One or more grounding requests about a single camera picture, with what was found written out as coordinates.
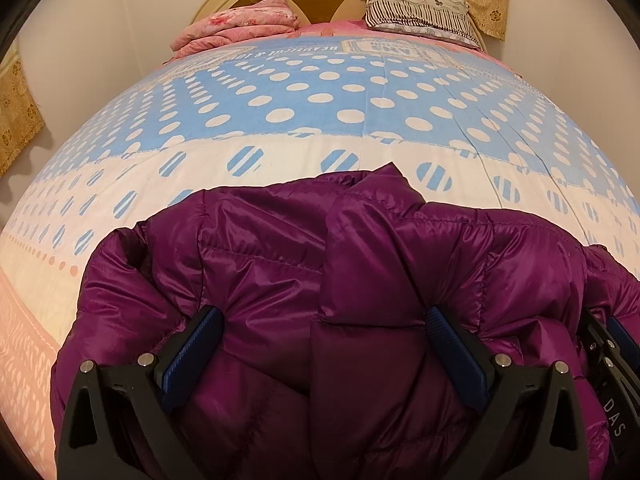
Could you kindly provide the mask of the striped grey pillow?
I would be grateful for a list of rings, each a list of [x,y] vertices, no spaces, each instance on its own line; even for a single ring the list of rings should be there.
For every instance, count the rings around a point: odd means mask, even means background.
[[[483,49],[464,0],[364,0],[364,3],[364,20],[369,28]]]

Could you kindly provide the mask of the purple puffer hooded jacket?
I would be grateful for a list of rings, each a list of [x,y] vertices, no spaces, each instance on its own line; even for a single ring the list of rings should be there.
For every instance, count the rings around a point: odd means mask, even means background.
[[[605,248],[533,214],[427,203],[392,165],[214,188],[96,246],[51,370],[55,428],[81,362],[134,362],[206,306],[226,330],[181,428],[223,479],[430,478],[468,429],[431,307],[515,363],[567,363],[599,478],[610,436],[579,318],[639,331],[638,280]]]

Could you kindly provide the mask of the beige curtain on left wall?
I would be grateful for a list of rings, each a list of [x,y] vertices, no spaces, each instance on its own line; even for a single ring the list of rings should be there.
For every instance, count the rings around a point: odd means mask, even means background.
[[[0,76],[0,176],[4,176],[46,123],[29,91],[17,41],[1,62]]]

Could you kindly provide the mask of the polka dot bed quilt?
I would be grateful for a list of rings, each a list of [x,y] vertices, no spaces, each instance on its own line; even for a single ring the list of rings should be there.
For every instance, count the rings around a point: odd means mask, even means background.
[[[555,103],[474,50],[356,22],[171,62],[47,162],[1,233],[1,414],[55,475],[50,370],[96,244],[191,193],[395,164],[428,200],[538,214],[639,267],[639,206]]]

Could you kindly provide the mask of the pink folded blanket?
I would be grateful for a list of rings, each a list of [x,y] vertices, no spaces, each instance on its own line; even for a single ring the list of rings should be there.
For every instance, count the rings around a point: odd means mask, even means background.
[[[172,60],[228,44],[288,34],[299,20],[286,0],[264,0],[219,11],[195,21],[170,44]]]

